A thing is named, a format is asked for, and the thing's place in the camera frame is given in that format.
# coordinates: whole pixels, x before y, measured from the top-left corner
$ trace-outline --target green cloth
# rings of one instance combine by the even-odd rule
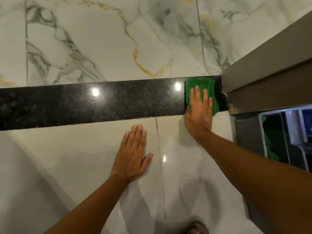
[[[262,116],[261,120],[262,120],[262,123],[263,123],[266,120],[266,116]],[[270,158],[270,159],[272,159],[274,161],[278,161],[279,160],[279,156],[276,155],[276,153],[274,153],[271,150],[271,142],[269,140],[269,137],[266,134],[264,134],[264,142],[266,143],[266,149],[267,149],[268,158]]]
[[[202,99],[203,90],[207,89],[208,97],[213,98],[213,116],[219,111],[219,105],[214,95],[214,79],[211,78],[189,78],[185,82],[185,99],[188,106],[190,106],[190,90],[199,86],[200,97]]]

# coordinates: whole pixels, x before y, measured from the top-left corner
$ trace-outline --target grout line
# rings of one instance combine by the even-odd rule
[[[202,45],[202,35],[201,35],[201,26],[200,26],[200,18],[199,18],[198,0],[196,0],[196,8],[197,8],[197,16],[198,16],[200,43]],[[204,46],[203,45],[202,45],[202,60],[203,60],[203,63],[204,63],[204,68],[206,69],[205,57],[204,57]]]
[[[27,39],[28,39],[28,32],[27,32],[27,5],[26,0],[24,1],[25,7],[25,57],[26,57],[26,86],[28,85],[28,58],[27,58]]]
[[[155,117],[155,123],[156,123],[156,130],[157,130],[157,140],[158,140],[158,150],[160,154],[160,171],[162,176],[162,187],[163,187],[163,211],[165,216],[165,233],[167,232],[167,217],[166,217],[166,208],[165,208],[165,184],[164,184],[164,177],[163,177],[163,169],[162,169],[162,163],[163,163],[163,156],[160,149],[160,141],[159,141],[159,131],[158,131],[158,120],[157,117]]]

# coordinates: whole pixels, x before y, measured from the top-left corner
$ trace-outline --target black granite threshold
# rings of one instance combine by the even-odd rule
[[[226,111],[221,76],[215,79],[220,111]],[[0,89],[0,130],[182,115],[187,78],[129,80]]]

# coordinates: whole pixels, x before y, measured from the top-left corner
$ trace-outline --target person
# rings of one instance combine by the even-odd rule
[[[312,175],[269,160],[219,137],[211,131],[213,101],[207,90],[190,90],[185,125],[193,138],[216,161],[236,189],[272,224],[276,233],[312,233]],[[146,130],[134,125],[122,139],[107,181],[46,234],[100,233],[127,185],[141,177],[153,154],[143,159]],[[188,234],[208,231],[195,223]]]

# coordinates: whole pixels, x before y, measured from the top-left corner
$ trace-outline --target marble floor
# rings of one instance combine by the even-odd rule
[[[1,132],[0,232],[39,234],[57,222],[107,179],[124,132],[138,123],[154,158],[102,233],[180,233],[197,219],[210,233],[261,234],[241,194],[190,137],[182,116]],[[213,131],[233,140],[228,112],[216,114]]]
[[[216,75],[311,10],[312,0],[0,0],[0,87]]]

